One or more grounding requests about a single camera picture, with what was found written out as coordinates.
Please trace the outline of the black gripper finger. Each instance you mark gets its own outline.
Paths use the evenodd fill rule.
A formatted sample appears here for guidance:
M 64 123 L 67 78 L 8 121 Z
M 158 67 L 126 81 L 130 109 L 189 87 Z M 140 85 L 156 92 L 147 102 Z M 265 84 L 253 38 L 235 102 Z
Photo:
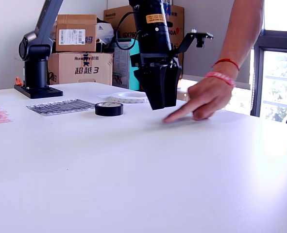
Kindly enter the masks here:
M 182 67 L 179 65 L 178 59 L 172 59 L 166 69 L 166 107 L 176 105 L 178 81 L 182 72 Z
M 165 107 L 165 72 L 166 67 L 146 67 L 140 70 L 140 83 L 153 110 L 158 110 Z

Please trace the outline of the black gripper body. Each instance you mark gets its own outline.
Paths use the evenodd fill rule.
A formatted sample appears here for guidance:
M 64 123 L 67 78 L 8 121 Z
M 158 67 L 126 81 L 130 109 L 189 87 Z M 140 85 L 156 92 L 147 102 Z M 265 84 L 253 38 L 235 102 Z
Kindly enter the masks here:
M 180 69 L 178 53 L 169 51 L 166 53 L 137 53 L 130 56 L 132 67 L 139 70 L 151 67 L 169 67 Z

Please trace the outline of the person's right hand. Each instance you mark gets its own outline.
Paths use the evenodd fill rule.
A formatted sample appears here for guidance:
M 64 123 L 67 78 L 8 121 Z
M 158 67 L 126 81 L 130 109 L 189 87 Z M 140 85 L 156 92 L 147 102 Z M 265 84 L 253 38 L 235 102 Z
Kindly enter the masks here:
M 207 119 L 227 105 L 231 99 L 232 91 L 233 87 L 221 79 L 205 78 L 189 87 L 189 101 L 168 115 L 163 122 L 171 123 L 190 113 L 194 120 Z

